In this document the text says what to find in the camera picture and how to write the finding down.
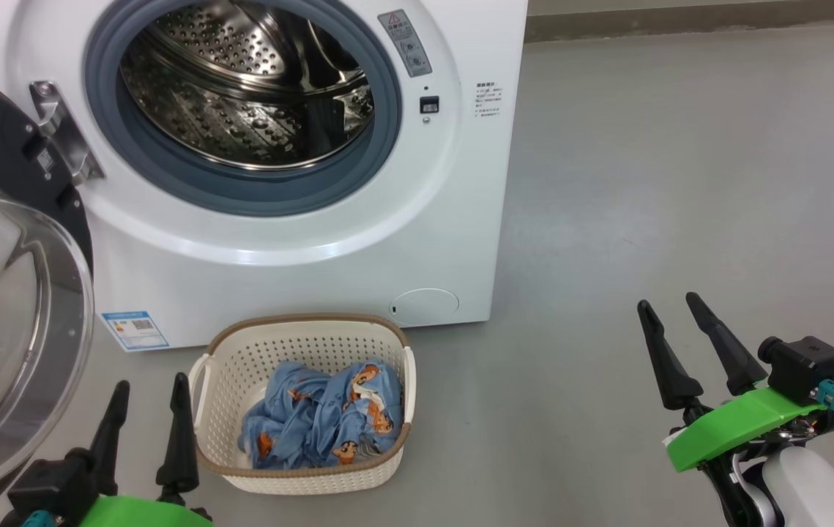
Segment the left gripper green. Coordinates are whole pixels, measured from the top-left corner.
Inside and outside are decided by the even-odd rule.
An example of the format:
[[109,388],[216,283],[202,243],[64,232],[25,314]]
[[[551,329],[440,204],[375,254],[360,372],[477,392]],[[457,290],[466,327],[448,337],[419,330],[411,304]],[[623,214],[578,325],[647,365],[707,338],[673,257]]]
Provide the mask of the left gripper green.
[[158,501],[116,495],[119,434],[126,421],[130,391],[129,381],[116,384],[93,437],[92,474],[96,490],[106,496],[95,501],[78,527],[215,527],[209,518],[184,507],[183,495],[200,484],[190,383],[184,373],[176,374],[170,397],[173,420],[163,464],[155,478],[161,487]]

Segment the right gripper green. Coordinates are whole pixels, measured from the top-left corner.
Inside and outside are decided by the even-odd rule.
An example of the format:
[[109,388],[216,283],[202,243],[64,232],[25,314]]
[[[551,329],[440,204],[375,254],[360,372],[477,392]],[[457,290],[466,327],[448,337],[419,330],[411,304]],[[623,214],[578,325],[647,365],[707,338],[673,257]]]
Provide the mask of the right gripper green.
[[655,383],[662,406],[681,411],[685,426],[670,440],[666,452],[677,471],[696,469],[712,483],[721,499],[745,499],[741,477],[734,469],[734,455],[752,458],[751,442],[762,452],[783,443],[778,431],[794,431],[792,441],[834,431],[834,413],[817,403],[800,406],[771,388],[756,388],[768,374],[734,333],[719,320],[700,294],[685,295],[697,327],[706,334],[726,374],[731,396],[739,396],[717,408],[699,400],[701,384],[687,374],[665,337],[665,328],[651,304],[637,304]]

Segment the white front-load washing machine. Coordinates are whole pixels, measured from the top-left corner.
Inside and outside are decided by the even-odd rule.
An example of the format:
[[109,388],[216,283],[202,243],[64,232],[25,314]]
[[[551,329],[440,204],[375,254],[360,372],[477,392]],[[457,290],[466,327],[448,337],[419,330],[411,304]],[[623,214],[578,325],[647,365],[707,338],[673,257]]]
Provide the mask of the white front-load washing machine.
[[[35,123],[29,87],[61,90],[105,178],[76,186],[93,252],[93,316],[148,311],[169,349],[202,346],[236,321],[361,313],[394,321],[414,289],[459,298],[452,324],[486,321],[513,139],[529,0],[346,0],[396,60],[402,129],[358,193],[289,217],[212,212],[138,177],[98,129],[84,86],[86,46],[113,0],[0,0],[0,92]],[[410,78],[377,17],[404,10],[433,73]],[[504,90],[477,118],[476,84]],[[423,116],[419,99],[440,97]]]

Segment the grey rubber door gasket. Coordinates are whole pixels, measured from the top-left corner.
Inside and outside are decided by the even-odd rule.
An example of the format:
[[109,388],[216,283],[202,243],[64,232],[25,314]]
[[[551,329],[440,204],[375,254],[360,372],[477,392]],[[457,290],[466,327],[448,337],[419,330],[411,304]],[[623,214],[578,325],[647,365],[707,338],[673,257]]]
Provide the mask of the grey rubber door gasket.
[[313,21],[357,60],[372,90],[374,113],[353,143],[329,159],[296,169],[255,171],[213,162],[153,127],[121,75],[129,44],[169,11],[206,0],[113,0],[96,21],[84,86],[98,129],[138,177],[166,195],[212,212],[289,217],[334,206],[358,193],[390,160],[403,121],[396,60],[377,30],[346,0],[249,0]]

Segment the metal door hinge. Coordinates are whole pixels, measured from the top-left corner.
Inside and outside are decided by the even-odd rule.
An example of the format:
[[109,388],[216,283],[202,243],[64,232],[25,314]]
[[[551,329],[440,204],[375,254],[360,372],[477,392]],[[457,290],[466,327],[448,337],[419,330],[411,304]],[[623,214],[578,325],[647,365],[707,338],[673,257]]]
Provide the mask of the metal door hinge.
[[53,81],[35,81],[29,93],[39,116],[40,133],[61,156],[72,183],[78,186],[105,178],[59,87]]

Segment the stainless steel washing machine drum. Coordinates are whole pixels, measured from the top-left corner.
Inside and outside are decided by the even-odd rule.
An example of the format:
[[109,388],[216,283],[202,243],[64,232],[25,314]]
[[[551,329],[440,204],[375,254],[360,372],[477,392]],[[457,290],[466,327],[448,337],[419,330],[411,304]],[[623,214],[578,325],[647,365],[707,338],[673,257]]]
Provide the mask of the stainless steel washing machine drum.
[[204,159],[279,171],[329,159],[374,113],[357,60],[313,21],[249,0],[206,0],[148,24],[121,75],[153,127]]

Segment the blue energy label sticker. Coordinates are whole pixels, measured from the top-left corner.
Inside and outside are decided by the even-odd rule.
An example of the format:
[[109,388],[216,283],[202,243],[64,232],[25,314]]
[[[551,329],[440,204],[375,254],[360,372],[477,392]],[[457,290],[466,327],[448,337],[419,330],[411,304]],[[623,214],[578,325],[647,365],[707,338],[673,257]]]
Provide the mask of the blue energy label sticker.
[[148,311],[101,313],[103,323],[126,351],[169,349],[168,340]]

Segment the cream perforated laundry basket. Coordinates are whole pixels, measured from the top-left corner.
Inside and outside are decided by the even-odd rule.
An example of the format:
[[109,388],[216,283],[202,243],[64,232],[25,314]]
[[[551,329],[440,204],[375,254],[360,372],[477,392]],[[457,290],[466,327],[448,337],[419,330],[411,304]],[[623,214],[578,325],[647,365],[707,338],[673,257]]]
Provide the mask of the cream perforated laundry basket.
[[[248,454],[237,444],[242,418],[266,394],[275,368],[287,360],[329,374],[367,360],[390,365],[403,384],[400,438],[386,453],[346,467],[250,467]],[[383,485],[402,463],[416,404],[417,368],[406,334],[382,317],[304,313],[240,321],[209,344],[193,365],[190,380],[197,460],[246,493],[355,493]]]

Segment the round white filter cover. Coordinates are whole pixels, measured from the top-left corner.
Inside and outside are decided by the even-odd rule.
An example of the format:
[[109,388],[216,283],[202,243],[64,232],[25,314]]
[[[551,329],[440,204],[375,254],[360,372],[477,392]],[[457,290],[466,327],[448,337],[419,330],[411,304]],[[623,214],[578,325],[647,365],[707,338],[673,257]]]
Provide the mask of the round white filter cover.
[[453,323],[459,298],[444,289],[423,288],[400,294],[389,304],[389,314],[398,326],[446,326]]

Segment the black printed text label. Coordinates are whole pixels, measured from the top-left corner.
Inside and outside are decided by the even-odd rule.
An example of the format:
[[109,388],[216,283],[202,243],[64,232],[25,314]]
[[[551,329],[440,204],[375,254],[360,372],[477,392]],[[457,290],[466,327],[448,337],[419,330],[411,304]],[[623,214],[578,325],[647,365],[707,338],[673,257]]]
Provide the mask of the black printed text label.
[[496,81],[484,81],[474,87],[473,111],[477,118],[499,116],[504,90]]

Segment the grey warning sticker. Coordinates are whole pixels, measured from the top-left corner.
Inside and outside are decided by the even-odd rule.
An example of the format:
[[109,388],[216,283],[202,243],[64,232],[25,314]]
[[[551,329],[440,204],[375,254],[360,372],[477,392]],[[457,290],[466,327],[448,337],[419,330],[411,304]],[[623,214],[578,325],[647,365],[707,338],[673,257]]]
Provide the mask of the grey warning sticker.
[[428,54],[406,11],[394,10],[382,13],[377,20],[391,39],[410,78],[433,73]]

